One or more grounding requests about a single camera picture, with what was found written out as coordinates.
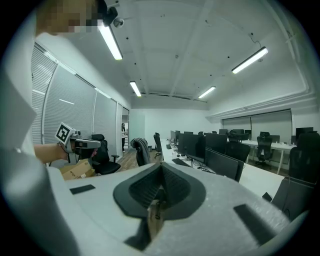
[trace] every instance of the doorway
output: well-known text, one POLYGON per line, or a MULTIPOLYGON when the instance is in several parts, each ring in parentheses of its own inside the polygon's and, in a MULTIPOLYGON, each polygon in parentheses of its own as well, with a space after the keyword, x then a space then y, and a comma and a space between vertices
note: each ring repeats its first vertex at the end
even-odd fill
POLYGON ((129 110, 125 107, 122 107, 121 139, 124 144, 122 155, 125 155, 129 151, 129 110))

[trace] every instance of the chair armrest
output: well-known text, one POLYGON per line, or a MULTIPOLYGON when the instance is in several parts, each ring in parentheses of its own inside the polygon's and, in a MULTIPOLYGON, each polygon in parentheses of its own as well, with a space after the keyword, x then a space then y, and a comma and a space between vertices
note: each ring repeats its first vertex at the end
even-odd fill
POLYGON ((113 154, 111 157, 113 157, 113 162, 116 162, 116 158, 119 158, 119 156, 117 154, 113 154))

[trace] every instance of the keyboard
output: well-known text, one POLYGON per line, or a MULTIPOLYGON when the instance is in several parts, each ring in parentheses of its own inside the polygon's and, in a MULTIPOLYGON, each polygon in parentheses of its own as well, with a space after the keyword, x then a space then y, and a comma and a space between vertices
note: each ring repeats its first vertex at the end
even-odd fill
POLYGON ((190 167, 189 164, 185 163, 184 161, 182 161, 182 160, 179 159, 179 158, 172 159, 172 161, 173 161, 175 164, 177 164, 177 165, 190 167))

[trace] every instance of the ceiling beam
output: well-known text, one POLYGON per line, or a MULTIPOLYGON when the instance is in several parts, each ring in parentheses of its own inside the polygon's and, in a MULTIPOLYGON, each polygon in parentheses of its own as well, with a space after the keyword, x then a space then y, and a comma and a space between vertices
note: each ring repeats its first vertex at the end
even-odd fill
POLYGON ((120 9, 123 11, 123 16, 125 18, 133 17, 130 20, 127 20, 124 23, 124 28, 127 31, 128 37, 130 38, 129 42, 132 47, 133 55, 136 59, 137 68, 141 81, 139 84, 143 85, 145 93, 148 95, 148 75, 147 75, 147 65, 145 55, 142 51, 142 31, 140 26, 140 14, 137 7, 137 4, 132 0, 122 0, 120 4, 120 9))
POLYGON ((176 91, 176 87, 185 71, 187 63, 189 63, 189 59, 193 53, 193 50, 197 46, 199 41, 199 37, 201 35, 202 29, 205 27, 205 20, 208 18, 210 11, 212 10, 214 5, 213 0, 206 0, 202 10, 199 14, 197 21, 191 29, 191 35, 189 36, 187 46, 185 48, 183 57, 181 58, 180 66, 177 69, 176 76, 172 83, 172 89, 170 92, 170 96, 172 97, 176 91))

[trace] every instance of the white shirt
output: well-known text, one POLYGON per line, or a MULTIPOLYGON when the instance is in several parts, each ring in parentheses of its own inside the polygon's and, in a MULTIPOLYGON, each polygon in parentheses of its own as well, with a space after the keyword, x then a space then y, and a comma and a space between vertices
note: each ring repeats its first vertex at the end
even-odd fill
MULTIPOLYGON (((36 25, 36 14, 33 12, 14 34, 3 55, 0 67, 30 108, 32 107, 33 88, 31 61, 36 39, 36 25)), ((31 127, 24 138, 21 151, 28 155, 35 155, 31 127)))

